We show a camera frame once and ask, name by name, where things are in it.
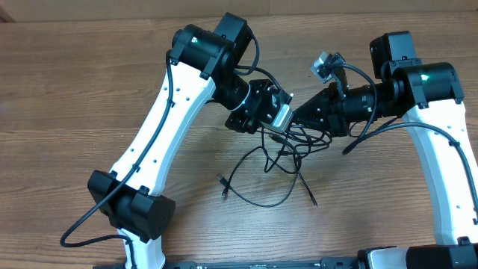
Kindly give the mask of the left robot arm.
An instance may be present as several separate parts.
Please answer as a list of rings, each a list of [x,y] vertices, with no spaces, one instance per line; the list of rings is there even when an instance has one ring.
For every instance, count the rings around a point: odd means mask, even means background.
[[[128,150],[108,172],[87,183],[94,201],[116,228],[125,268],[162,268],[161,236],[176,204],[163,195],[170,165],[207,101],[229,111],[226,126],[253,133],[283,133],[291,123],[291,95],[270,79],[245,81],[239,62],[255,36],[245,19],[227,13],[213,31],[188,25],[167,53],[162,88]]]

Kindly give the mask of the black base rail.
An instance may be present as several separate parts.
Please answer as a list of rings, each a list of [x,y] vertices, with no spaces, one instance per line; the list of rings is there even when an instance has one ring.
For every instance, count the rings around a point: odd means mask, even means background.
[[[406,262],[378,261],[374,265],[365,258],[328,257],[315,261],[281,262],[166,262],[165,269],[366,269],[366,268],[407,268]]]

